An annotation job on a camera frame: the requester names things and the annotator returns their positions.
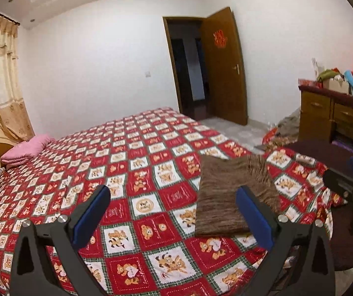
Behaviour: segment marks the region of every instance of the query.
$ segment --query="wooden dresser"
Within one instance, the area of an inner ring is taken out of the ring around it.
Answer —
[[[300,86],[301,120],[298,140],[331,142],[340,133],[353,141],[353,97],[308,86]]]

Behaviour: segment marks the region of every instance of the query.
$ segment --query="door frame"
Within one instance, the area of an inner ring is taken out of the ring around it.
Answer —
[[[202,17],[163,17],[165,35],[167,37],[168,50],[170,52],[170,58],[171,58],[172,71],[174,73],[174,82],[175,82],[176,96],[178,98],[179,112],[182,112],[182,101],[180,97],[179,81],[178,81],[178,76],[176,74],[174,52],[172,50],[171,35],[168,29],[168,24],[169,22],[175,23],[175,22],[186,22],[186,21],[203,22],[205,19],[206,18],[202,18]]]

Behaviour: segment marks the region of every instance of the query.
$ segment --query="brown blanket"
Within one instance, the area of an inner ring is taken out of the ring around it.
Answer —
[[[278,191],[259,155],[232,160],[201,156],[195,236],[230,236],[249,231],[235,204],[236,191],[247,185],[258,199],[279,212]]]

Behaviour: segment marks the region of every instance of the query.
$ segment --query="clutter on dresser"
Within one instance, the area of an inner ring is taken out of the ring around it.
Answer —
[[[298,79],[298,86],[310,86],[327,89],[353,96],[353,71],[346,70],[344,74],[338,68],[326,69],[312,58],[315,80]]]

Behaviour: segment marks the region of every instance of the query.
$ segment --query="beige curtain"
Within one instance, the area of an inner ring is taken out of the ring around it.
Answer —
[[[0,126],[17,140],[28,140],[34,132],[17,79],[17,29],[0,16]]]

